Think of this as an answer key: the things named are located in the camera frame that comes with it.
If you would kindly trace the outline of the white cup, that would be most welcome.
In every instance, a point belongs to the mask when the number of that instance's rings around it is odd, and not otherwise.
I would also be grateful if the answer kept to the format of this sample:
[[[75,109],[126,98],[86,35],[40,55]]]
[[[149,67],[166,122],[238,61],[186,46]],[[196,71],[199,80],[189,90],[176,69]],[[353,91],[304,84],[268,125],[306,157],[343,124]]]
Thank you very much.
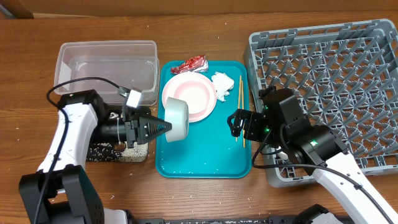
[[[282,160],[284,160],[284,161],[289,160],[288,155],[287,155],[286,153],[284,153],[281,149],[277,150],[277,151],[276,151],[276,154],[277,154],[277,156],[278,156],[280,159],[282,159]]]

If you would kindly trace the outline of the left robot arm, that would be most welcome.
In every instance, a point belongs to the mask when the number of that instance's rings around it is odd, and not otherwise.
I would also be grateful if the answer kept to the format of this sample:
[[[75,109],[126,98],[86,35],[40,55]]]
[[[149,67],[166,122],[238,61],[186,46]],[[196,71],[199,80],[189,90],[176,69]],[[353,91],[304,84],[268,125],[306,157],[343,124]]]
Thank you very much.
[[[19,193],[31,223],[136,223],[128,210],[104,208],[85,172],[90,142],[146,144],[172,125],[143,107],[110,121],[109,107],[95,90],[62,95],[55,104],[58,124],[50,149],[33,174],[24,175]]]

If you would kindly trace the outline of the white napkin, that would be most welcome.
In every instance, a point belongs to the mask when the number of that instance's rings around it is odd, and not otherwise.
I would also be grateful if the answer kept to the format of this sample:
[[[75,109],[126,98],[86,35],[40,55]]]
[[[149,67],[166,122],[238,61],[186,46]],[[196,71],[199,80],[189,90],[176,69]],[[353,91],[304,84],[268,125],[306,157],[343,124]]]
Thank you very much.
[[[234,88],[234,80],[225,73],[215,72],[211,76],[212,84],[216,90],[216,97],[221,102],[225,102],[225,97],[229,95],[229,91]]]

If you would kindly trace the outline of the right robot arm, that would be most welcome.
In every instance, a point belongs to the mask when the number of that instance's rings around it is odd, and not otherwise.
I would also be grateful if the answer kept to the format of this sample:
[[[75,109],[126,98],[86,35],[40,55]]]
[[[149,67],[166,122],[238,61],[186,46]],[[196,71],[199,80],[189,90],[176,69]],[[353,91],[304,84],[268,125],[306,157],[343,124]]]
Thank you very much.
[[[325,125],[311,125],[293,91],[261,90],[260,113],[237,109],[227,119],[234,137],[271,146],[303,168],[345,209],[355,223],[397,223],[397,212],[361,172],[347,145]]]

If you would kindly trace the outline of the red snack wrapper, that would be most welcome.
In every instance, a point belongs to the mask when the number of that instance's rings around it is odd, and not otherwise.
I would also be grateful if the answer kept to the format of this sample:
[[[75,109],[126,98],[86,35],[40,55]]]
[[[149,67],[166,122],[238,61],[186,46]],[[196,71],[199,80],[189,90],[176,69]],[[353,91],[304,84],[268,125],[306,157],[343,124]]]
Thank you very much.
[[[209,68],[208,61],[205,55],[197,55],[186,60],[177,67],[170,69],[172,74],[179,74],[184,72],[207,72]]]

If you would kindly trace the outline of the grey bowl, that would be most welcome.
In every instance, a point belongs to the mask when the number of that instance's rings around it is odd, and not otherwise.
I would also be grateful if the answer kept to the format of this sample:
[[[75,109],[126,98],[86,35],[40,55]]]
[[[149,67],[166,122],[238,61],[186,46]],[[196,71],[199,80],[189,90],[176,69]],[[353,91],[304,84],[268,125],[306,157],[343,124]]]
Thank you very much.
[[[165,121],[172,125],[165,138],[168,142],[184,140],[189,130],[189,112],[185,101],[168,97],[165,107]]]

